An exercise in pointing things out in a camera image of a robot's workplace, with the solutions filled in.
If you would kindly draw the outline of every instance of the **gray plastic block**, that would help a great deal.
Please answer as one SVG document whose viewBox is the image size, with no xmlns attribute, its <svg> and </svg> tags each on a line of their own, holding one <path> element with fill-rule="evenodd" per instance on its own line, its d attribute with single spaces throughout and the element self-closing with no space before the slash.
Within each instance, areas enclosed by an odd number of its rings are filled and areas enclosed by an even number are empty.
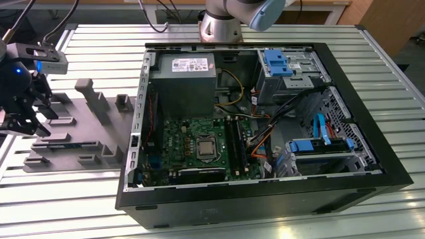
<svg viewBox="0 0 425 239">
<path fill-rule="evenodd" d="M 104 145 L 101 144 L 101 142 L 90 142 L 90 144 L 84 144 L 82 145 L 82 149 L 86 150 L 86 151 L 101 151 Z"/>
<path fill-rule="evenodd" d="M 52 150 L 46 146 L 32 145 L 30 146 L 30 150 L 33 152 L 36 152 L 36 153 L 49 153 L 49 152 L 52 152 Z"/>
<path fill-rule="evenodd" d="M 68 142 L 42 142 L 38 137 L 32 145 L 29 157 L 42 156 L 49 160 L 49 164 L 45 167 L 25 165 L 22 168 L 25 172 L 81 171 L 121 167 L 120 158 L 124 157 L 128 150 L 133 112 L 118 112 L 114 97 L 105 100 L 110 109 L 105 112 L 110 119 L 106 125 L 98 122 L 85 99 L 72 99 L 70 103 L 62 104 L 70 116 L 48 120 L 44 126 L 52 135 L 68 134 L 70 139 Z M 129 98 L 129 100 L 134 105 L 136 98 Z M 104 146 L 108 147 L 110 153 L 105 150 L 102 155 Z M 81 165 L 80 155 L 96 155 L 101 163 Z"/>
<path fill-rule="evenodd" d="M 72 126 L 77 123 L 73 117 L 58 117 L 58 119 L 48 119 L 46 123 L 49 126 Z"/>
<path fill-rule="evenodd" d="M 110 120 L 106 114 L 109 110 L 109 106 L 106 105 L 106 100 L 102 93 L 96 93 L 93 90 L 93 81 L 92 79 L 78 79 L 74 84 L 74 89 L 84 95 L 86 100 L 86 106 L 94 113 L 98 122 L 104 124 L 109 124 Z"/>
<path fill-rule="evenodd" d="M 66 93 L 54 93 L 50 101 L 52 102 L 61 102 L 62 104 L 72 103 L 72 100 L 69 99 Z"/>
<path fill-rule="evenodd" d="M 128 95 L 117 95 L 117 97 L 114 98 L 114 106 L 117 107 L 120 113 L 134 111 L 133 104 Z"/>
<path fill-rule="evenodd" d="M 70 135 L 68 133 L 53 133 L 48 137 L 40 137 L 42 142 L 68 142 Z"/>
<path fill-rule="evenodd" d="M 42 156 L 28 157 L 24 165 L 29 168 L 48 167 L 49 161 Z"/>
<path fill-rule="evenodd" d="M 56 114 L 60 117 L 68 117 L 69 116 L 69 112 L 66 110 L 65 105 L 61 102 L 52 102 L 50 103 L 50 108 L 52 110 L 56 112 Z"/>
<path fill-rule="evenodd" d="M 108 146 L 104 145 L 101 150 L 101 158 L 106 161 L 108 164 L 117 164 L 122 162 L 124 153 L 118 146 L 116 146 L 113 153 L 110 152 Z"/>
<path fill-rule="evenodd" d="M 96 154 L 85 154 L 85 155 L 78 155 L 78 163 L 82 166 L 93 166 L 97 164 L 101 164 L 101 161 Z"/>
</svg>

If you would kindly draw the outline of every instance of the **metal slotted table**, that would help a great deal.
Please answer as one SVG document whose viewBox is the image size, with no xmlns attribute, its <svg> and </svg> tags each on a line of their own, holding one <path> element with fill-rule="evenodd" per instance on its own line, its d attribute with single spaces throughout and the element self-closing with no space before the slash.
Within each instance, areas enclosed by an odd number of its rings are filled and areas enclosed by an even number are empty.
<svg viewBox="0 0 425 239">
<path fill-rule="evenodd" d="M 414 184 L 338 214 L 145 230 L 114 210 L 118 170 L 22 171 L 32 136 L 8 136 L 0 149 L 0 238 L 397 238 L 425 237 L 425 100 L 365 30 L 353 26 L 274 26 L 242 29 L 245 42 L 325 42 L 410 173 Z M 137 93 L 146 42 L 196 42 L 196 25 L 157 34 L 146 25 L 68 26 L 57 48 L 69 61 L 49 76 L 70 98 L 77 78 L 92 78 L 106 97 Z"/>
</svg>

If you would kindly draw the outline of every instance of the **white sticker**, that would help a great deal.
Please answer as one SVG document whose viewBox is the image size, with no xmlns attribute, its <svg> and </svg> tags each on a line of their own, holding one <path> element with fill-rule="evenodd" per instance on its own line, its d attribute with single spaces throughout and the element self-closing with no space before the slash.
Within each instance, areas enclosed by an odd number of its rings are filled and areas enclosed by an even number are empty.
<svg viewBox="0 0 425 239">
<path fill-rule="evenodd" d="M 300 64 L 289 64 L 290 69 L 301 69 Z"/>
<path fill-rule="evenodd" d="M 206 58 L 174 59 L 173 72 L 208 71 Z"/>
<path fill-rule="evenodd" d="M 268 162 L 264 162 L 264 168 L 269 173 L 272 173 L 272 165 Z"/>
<path fill-rule="evenodd" d="M 256 106 L 257 105 L 257 97 L 250 97 L 252 99 L 252 104 Z"/>
</svg>

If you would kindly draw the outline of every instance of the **wooden cabinet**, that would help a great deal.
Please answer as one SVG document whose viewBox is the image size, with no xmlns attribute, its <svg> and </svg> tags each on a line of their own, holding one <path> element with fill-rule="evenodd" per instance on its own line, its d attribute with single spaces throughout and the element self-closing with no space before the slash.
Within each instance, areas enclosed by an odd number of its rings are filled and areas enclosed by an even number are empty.
<svg viewBox="0 0 425 239">
<path fill-rule="evenodd" d="M 338 24 L 361 24 L 390 56 L 395 56 L 425 23 L 425 0 L 353 0 Z"/>
</svg>

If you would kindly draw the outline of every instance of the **metal case frame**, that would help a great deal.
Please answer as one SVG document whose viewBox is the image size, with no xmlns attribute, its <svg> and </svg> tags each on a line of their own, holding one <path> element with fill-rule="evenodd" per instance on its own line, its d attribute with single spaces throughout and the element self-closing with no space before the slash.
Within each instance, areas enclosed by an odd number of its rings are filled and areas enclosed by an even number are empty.
<svg viewBox="0 0 425 239">
<path fill-rule="evenodd" d="M 338 212 L 361 201 L 393 192 L 413 183 L 383 134 L 357 95 L 345 73 L 324 43 L 166 43 L 146 44 L 148 52 L 180 53 L 188 51 L 244 50 L 264 47 L 304 47 L 316 51 L 336 89 L 349 108 L 382 169 L 382 174 L 349 177 L 314 177 L 306 180 L 270 180 L 266 183 L 221 185 L 216 187 L 129 191 L 126 164 L 122 165 L 116 209 L 124 210 L 146 228 L 204 225 L 230 221 Z M 146 87 L 149 67 L 141 72 L 141 87 Z M 132 137 L 140 134 L 132 131 Z M 138 151 L 130 142 L 129 157 Z"/>
</svg>

